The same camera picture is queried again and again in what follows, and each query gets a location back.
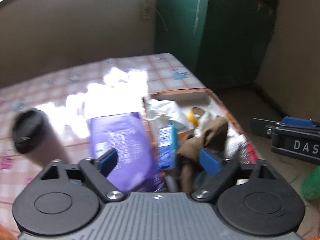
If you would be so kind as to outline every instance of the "wire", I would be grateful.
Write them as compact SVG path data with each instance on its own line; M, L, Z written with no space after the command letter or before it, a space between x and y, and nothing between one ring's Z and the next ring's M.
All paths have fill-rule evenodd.
M161 16L161 14L159 13L159 11L156 8L153 8L153 9L158 13L159 17L161 18L162 24L164 25L164 28L165 28L168 36L169 36L169 30L167 28L167 25L165 24L165 21L164 21L163 17Z
M275 156L276 156L276 158L278 159L279 163L289 164L289 165L292 166L292 169L295 171L293 163L286 162L286 161L282 160L282 158L281 158L278 154L275 154ZM294 182L297 178L299 178L300 175L301 175L301 173L300 173L300 172L297 172L297 173L296 173L296 176L295 176L291 181L288 181L289 184L291 184L291 183Z
M307 232L305 232L301 237L304 238L307 234L311 233L311 231L314 229L315 227L312 226Z

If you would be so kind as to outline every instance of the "tile floor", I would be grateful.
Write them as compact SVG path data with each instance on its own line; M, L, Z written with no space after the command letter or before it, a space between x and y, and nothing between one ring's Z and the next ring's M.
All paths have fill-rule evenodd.
M281 117L249 89L221 90L217 92L217 95L238 120L261 157L267 159L301 195L302 181L316 166L271 152L270 140L255 136L250 132L249 125L253 117L273 121L280 121ZM319 199L311 203L305 201L305 204L306 214L298 230L298 234L303 238L318 235L320 225Z

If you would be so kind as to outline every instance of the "green object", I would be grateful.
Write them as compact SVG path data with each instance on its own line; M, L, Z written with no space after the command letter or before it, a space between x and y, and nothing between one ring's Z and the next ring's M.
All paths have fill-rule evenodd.
M208 0L158 0L155 51L169 52L194 72Z
M213 90L253 82L275 15L263 0L209 0L196 76Z
M158 0L157 10L157 53L172 53L213 90L255 80L276 18L266 0Z
M320 197L320 166L303 181L301 191L306 200Z

